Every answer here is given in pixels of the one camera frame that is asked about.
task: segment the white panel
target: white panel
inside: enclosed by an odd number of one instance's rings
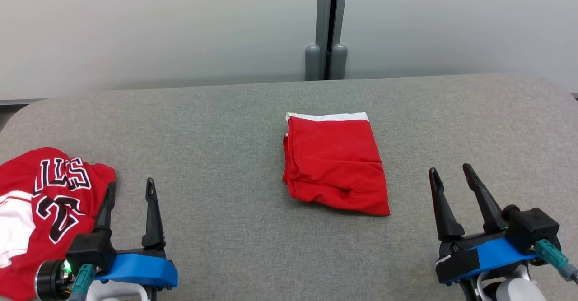
[[[317,0],[0,0],[0,100],[301,81]]]
[[[346,79],[519,72],[578,93],[578,0],[345,0]]]

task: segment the gray table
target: gray table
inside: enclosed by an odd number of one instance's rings
[[[289,198],[281,182],[285,112],[367,112],[392,216]],[[500,206],[540,207],[578,264],[578,103],[519,75],[459,75],[88,93],[34,103],[0,133],[0,162],[44,145],[117,170],[116,248],[145,230],[145,180],[157,183],[180,287],[160,300],[462,301],[438,284],[427,171],[438,168],[466,232],[482,218],[461,165]],[[549,300],[578,288],[532,268]]]

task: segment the folded red cloth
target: folded red cloth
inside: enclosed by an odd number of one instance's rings
[[[312,116],[288,112],[283,138],[292,198],[390,215],[382,160],[365,112]]]

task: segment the white fabric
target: white fabric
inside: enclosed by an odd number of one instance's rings
[[[0,268],[10,266],[13,256],[28,251],[28,240],[35,229],[31,198],[18,190],[0,196]]]
[[[365,112],[356,112],[354,114],[333,114],[323,116],[305,115],[305,114],[297,114],[296,112],[287,112],[287,114],[285,115],[285,120],[289,120],[291,116],[303,118],[304,120],[313,120],[315,122],[326,122],[329,120],[332,121],[367,120],[367,122],[369,122],[369,118],[367,118],[367,114],[365,114]]]

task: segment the red jersey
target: red jersey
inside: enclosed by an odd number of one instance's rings
[[[78,233],[92,231],[112,181],[111,167],[51,147],[0,166],[0,295],[35,297],[38,267],[64,258]]]

